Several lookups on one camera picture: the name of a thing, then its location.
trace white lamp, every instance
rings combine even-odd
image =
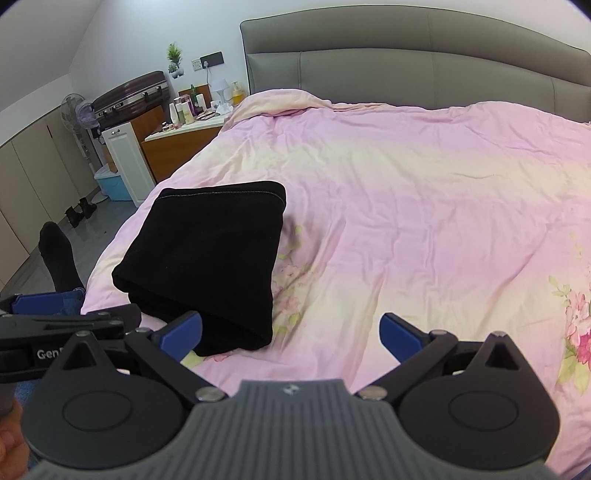
[[[226,103],[226,97],[224,97],[223,93],[224,90],[230,88],[226,79],[212,80],[212,82],[209,84],[209,88],[220,96],[222,103]]]

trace potted plant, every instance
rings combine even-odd
[[[176,42],[175,42],[175,43],[171,43],[171,44],[168,46],[168,49],[167,49],[166,53],[167,53],[167,57],[168,57],[168,59],[169,59],[169,60],[170,60],[172,63],[174,63],[174,64],[176,65],[176,67],[177,67],[177,68],[176,68],[177,75],[178,75],[179,77],[180,77],[180,76],[182,76],[182,75],[184,74],[184,70],[183,70],[183,68],[181,67],[181,60],[183,59],[183,58],[182,58],[182,56],[181,56],[181,54],[182,54],[182,51],[181,51],[181,49],[180,49],[180,48],[177,46]]]
[[[174,63],[168,65],[168,72],[172,75],[173,79],[178,77],[178,67]]]

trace ceiling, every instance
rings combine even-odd
[[[102,0],[20,0],[0,17],[0,111],[68,73]]]

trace black boot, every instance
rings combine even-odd
[[[89,203],[86,199],[80,199],[80,207],[82,207],[82,213],[86,218],[92,217],[92,214],[96,210],[96,205],[94,203]]]
[[[84,213],[77,212],[72,207],[70,207],[66,210],[66,216],[68,217],[68,222],[70,222],[70,225],[76,228],[80,224],[80,221],[84,218]]]

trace folded black cloth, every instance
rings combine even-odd
[[[142,312],[170,322],[203,319],[198,355],[271,343],[271,272],[285,188],[256,181],[164,189],[113,270],[113,284]]]

